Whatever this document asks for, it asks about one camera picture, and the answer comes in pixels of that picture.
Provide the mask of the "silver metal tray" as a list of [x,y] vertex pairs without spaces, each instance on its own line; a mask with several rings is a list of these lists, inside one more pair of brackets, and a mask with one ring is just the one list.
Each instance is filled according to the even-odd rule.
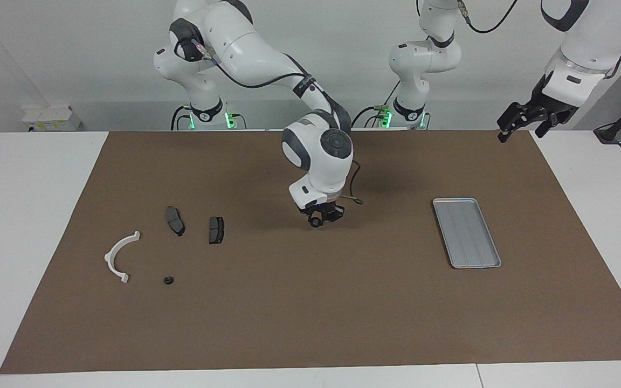
[[475,198],[438,197],[433,199],[432,204],[453,268],[499,268],[502,265]]

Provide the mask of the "curved dark grey brake pad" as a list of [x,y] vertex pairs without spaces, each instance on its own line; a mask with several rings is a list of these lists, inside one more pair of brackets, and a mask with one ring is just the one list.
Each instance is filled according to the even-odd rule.
[[177,208],[174,206],[168,206],[165,210],[165,218],[173,233],[179,237],[184,234],[185,225]]

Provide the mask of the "white curved plastic bracket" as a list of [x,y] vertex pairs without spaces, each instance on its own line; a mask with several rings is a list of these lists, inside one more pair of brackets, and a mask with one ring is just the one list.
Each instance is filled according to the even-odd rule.
[[128,283],[130,275],[128,273],[120,271],[120,270],[118,270],[118,268],[116,268],[116,265],[115,265],[116,256],[118,255],[119,251],[124,248],[124,246],[129,245],[130,243],[133,243],[134,241],[139,241],[140,238],[141,238],[141,232],[136,230],[132,235],[128,235],[128,236],[126,236],[124,238],[121,238],[121,240],[117,241],[111,247],[110,251],[108,251],[108,253],[105,253],[105,255],[103,256],[103,259],[104,259],[108,269],[115,276],[118,276],[119,280],[123,284],[127,284]]

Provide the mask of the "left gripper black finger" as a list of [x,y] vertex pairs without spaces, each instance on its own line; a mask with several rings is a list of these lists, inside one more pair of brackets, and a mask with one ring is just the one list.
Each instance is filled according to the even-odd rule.
[[532,104],[511,103],[497,119],[498,140],[506,143],[518,129],[524,128],[537,120],[537,107]]
[[547,133],[560,124],[565,124],[570,119],[569,112],[550,113],[549,116],[540,123],[534,133],[538,138],[543,138]]

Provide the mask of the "brown table mat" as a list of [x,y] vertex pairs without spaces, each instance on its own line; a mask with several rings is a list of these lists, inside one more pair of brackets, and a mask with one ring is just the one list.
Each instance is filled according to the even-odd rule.
[[[279,133],[111,133],[0,373],[621,359],[621,289],[532,136],[353,142],[364,204],[313,228]],[[478,201],[499,268],[451,266],[438,197]]]

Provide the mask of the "white power strip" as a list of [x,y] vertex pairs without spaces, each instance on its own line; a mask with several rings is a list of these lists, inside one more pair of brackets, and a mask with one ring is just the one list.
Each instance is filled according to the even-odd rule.
[[22,111],[22,122],[28,132],[77,131],[81,128],[79,116],[68,105],[22,108]]

